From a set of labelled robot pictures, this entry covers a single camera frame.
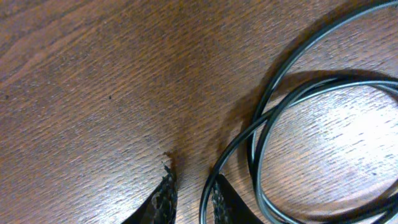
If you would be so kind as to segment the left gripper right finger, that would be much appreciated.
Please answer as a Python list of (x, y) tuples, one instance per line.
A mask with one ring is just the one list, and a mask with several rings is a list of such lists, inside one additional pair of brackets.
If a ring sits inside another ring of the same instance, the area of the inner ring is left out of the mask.
[(215, 224), (263, 224), (221, 174), (216, 176), (211, 201)]

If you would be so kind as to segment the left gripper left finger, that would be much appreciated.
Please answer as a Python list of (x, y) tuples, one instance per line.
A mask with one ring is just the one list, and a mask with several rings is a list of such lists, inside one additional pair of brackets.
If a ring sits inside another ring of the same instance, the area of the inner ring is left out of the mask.
[(174, 224), (178, 187), (174, 170), (163, 164), (166, 175), (144, 203), (122, 224)]

